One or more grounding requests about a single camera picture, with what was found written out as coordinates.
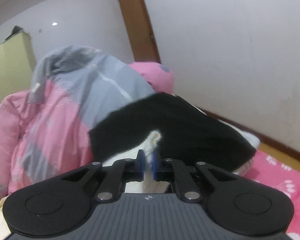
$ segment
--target white wall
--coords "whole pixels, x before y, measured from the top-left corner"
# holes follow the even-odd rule
[[[133,61],[118,0],[8,0],[0,5],[0,43],[15,25],[30,33],[37,60],[52,49],[81,44]]]
[[[175,93],[300,151],[300,0],[145,0]]]

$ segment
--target white flower pattern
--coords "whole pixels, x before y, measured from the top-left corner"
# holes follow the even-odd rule
[[[290,179],[285,180],[284,182],[280,183],[276,188],[281,192],[285,193],[289,198],[292,197],[292,193],[296,190],[294,189],[295,185],[293,181]]]
[[[271,165],[273,165],[273,166],[276,166],[276,165],[277,165],[276,159],[273,158],[273,157],[271,157],[271,156],[269,156],[269,155],[266,157],[266,160],[267,160]]]
[[[288,233],[287,234],[292,240],[300,240],[300,236],[297,233]]]
[[[288,166],[288,165],[286,165],[286,164],[281,164],[281,168],[283,168],[285,171],[291,171],[292,170],[292,168],[290,167],[290,166]]]

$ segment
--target pink blanket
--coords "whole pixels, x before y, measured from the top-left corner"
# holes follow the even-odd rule
[[[287,234],[293,240],[300,240],[300,172],[264,152],[257,151],[254,163],[245,177],[276,188],[292,200],[295,212]]]
[[[0,105],[0,199],[92,160],[89,127],[66,91],[49,80],[45,105],[27,104],[28,95],[10,95]]]

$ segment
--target metal rivet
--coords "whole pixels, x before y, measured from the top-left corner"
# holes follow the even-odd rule
[[[97,195],[100,200],[109,200],[112,198],[112,194],[110,192],[101,192]]]
[[[198,199],[200,197],[200,194],[198,192],[194,192],[194,191],[189,191],[187,193],[185,193],[185,198],[186,199]]]

